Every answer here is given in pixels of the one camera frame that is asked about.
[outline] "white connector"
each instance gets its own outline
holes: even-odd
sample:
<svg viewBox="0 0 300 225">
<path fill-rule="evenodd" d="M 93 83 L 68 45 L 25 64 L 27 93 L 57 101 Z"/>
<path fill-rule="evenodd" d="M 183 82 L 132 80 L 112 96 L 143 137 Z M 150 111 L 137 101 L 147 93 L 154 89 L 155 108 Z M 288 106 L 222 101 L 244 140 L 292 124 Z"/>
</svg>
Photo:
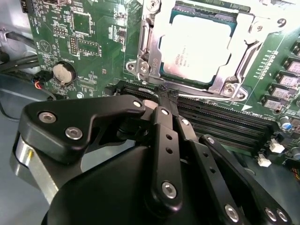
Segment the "white connector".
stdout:
<svg viewBox="0 0 300 225">
<path fill-rule="evenodd" d="M 272 163 L 270 160 L 266 159 L 263 154 L 258 154 L 257 162 L 259 166 L 269 167 Z"/>
<path fill-rule="evenodd" d="M 270 150 L 271 152 L 274 153 L 281 153 L 283 152 L 285 147 L 281 144 L 279 144 L 275 139 L 271 139 L 271 144 L 270 144 Z"/>
</svg>

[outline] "mounting screw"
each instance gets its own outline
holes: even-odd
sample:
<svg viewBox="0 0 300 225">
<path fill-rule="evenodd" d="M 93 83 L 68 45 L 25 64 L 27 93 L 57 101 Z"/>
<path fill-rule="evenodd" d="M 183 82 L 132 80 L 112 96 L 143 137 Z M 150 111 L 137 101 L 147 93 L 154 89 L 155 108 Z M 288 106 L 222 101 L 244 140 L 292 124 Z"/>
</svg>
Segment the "mounting screw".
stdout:
<svg viewBox="0 0 300 225">
<path fill-rule="evenodd" d="M 239 93 L 238 94 L 239 99 L 244 99 L 245 97 L 246 97 L 246 95 L 244 93 Z"/>
<path fill-rule="evenodd" d="M 77 98 L 84 98 L 84 94 L 82 92 L 78 92 L 76 96 Z"/>
<path fill-rule="evenodd" d="M 188 125 L 189 124 L 189 122 L 186 120 L 186 119 L 182 119 L 181 120 L 185 125 Z"/>
<path fill-rule="evenodd" d="M 147 62 L 141 62 L 140 63 L 140 70 L 143 72 L 143 73 L 146 73 L 149 71 L 149 64 Z"/>
<path fill-rule="evenodd" d="M 76 127 L 67 128 L 65 133 L 66 136 L 72 140 L 79 140 L 83 136 L 82 131 Z"/>
<path fill-rule="evenodd" d="M 238 222 L 238 220 L 239 220 L 239 215 L 238 215 L 238 213 L 236 212 L 236 210 L 235 210 L 231 205 L 227 204 L 227 205 L 225 206 L 225 211 L 226 211 L 226 214 L 229 216 L 229 218 L 230 218 L 233 222 L 235 222 L 235 223 Z"/>
<path fill-rule="evenodd" d="M 128 68 L 128 70 L 134 70 L 135 69 L 133 64 L 128 64 L 127 68 Z"/>
<path fill-rule="evenodd" d="M 235 87 L 231 84 L 227 84 L 223 88 L 223 93 L 226 95 L 232 95 L 235 92 Z"/>
<path fill-rule="evenodd" d="M 210 143 L 212 143 L 212 144 L 215 143 L 214 139 L 212 139 L 211 137 L 208 137 L 207 140 L 208 140 Z"/>
<path fill-rule="evenodd" d="M 163 193 L 168 197 L 168 198 L 175 198 L 177 195 L 177 191 L 176 188 L 174 187 L 173 184 L 169 183 L 169 182 L 164 182 L 162 185 L 162 190 Z"/>
<path fill-rule="evenodd" d="M 150 12 L 155 13 L 159 10 L 159 5 L 160 5 L 159 0 L 149 0 L 147 4 L 147 9 Z"/>
<path fill-rule="evenodd" d="M 166 109 L 161 109 L 161 112 L 162 112 L 164 115 L 169 115 L 169 112 L 168 112 Z"/>
<path fill-rule="evenodd" d="M 286 218 L 285 214 L 283 214 L 283 212 L 280 209 L 277 209 L 277 214 L 283 221 L 287 222 L 287 218 Z"/>
<path fill-rule="evenodd" d="M 141 107 L 141 106 L 142 106 L 142 104 L 139 103 L 138 101 L 133 101 L 133 104 L 134 104 L 136 107 Z"/>
<path fill-rule="evenodd" d="M 39 120 L 43 123 L 54 123 L 56 121 L 56 117 L 51 112 L 42 112 L 38 116 Z"/>
<path fill-rule="evenodd" d="M 275 216 L 275 214 L 274 214 L 270 209 L 268 209 L 268 208 L 265 208 L 265 211 L 266 211 L 268 217 L 269 217 L 272 221 L 275 222 L 275 221 L 276 221 L 276 216 Z"/>
</svg>

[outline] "motherboard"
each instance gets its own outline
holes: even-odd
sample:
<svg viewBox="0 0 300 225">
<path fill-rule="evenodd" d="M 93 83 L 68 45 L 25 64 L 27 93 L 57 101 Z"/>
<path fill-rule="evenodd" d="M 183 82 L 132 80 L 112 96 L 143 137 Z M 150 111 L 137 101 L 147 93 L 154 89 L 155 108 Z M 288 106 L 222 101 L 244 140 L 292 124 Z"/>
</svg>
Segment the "motherboard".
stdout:
<svg viewBox="0 0 300 225">
<path fill-rule="evenodd" d="M 104 97 L 115 94 L 112 90 L 122 83 L 125 94 L 148 98 L 155 86 L 164 85 L 178 90 L 182 105 L 189 102 L 182 107 L 189 113 L 182 114 L 192 123 L 208 107 L 209 113 L 201 113 L 206 116 L 203 123 L 210 115 L 210 128 L 195 128 L 194 122 L 200 134 L 218 136 L 213 126 L 217 130 L 223 116 L 228 120 L 223 129 L 236 126 L 228 131 L 232 137 L 219 138 L 236 149 L 258 148 L 264 153 L 263 146 L 272 145 L 271 153 L 278 154 L 285 149 L 278 151 L 282 140 L 294 141 L 285 147 L 297 146 L 300 24 L 299 7 L 293 2 L 21 0 L 21 4 L 30 19 L 41 69 L 53 74 L 45 83 L 52 93 L 65 98 Z M 278 130 L 281 138 L 274 140 Z M 262 135 L 267 137 L 258 144 Z"/>
</svg>

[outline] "black memory slot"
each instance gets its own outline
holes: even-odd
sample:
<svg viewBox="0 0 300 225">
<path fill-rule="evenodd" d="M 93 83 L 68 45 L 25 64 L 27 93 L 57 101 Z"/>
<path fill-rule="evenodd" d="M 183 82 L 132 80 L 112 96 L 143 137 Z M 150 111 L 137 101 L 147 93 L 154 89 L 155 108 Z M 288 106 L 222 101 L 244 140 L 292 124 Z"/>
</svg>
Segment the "black memory slot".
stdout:
<svg viewBox="0 0 300 225">
<path fill-rule="evenodd" d="M 120 81 L 108 90 L 110 95 L 129 94 L 141 100 L 153 98 L 151 94 L 139 91 L 139 87 Z M 191 122 L 197 136 L 210 134 L 225 145 L 251 153 L 264 148 L 274 132 L 278 131 L 276 122 L 189 98 L 179 97 L 177 107 L 179 114 Z"/>
</svg>

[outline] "cpu socket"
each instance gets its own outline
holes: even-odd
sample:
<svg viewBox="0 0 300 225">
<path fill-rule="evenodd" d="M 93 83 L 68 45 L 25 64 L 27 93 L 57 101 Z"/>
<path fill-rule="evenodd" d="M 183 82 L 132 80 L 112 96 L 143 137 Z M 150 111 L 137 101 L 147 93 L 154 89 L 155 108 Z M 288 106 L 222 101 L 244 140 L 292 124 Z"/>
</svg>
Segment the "cpu socket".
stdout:
<svg viewBox="0 0 300 225">
<path fill-rule="evenodd" d="M 241 85 L 261 46 L 284 29 L 283 10 L 259 1 L 201 2 L 144 0 L 137 59 L 126 69 L 182 96 L 243 101 Z"/>
</svg>

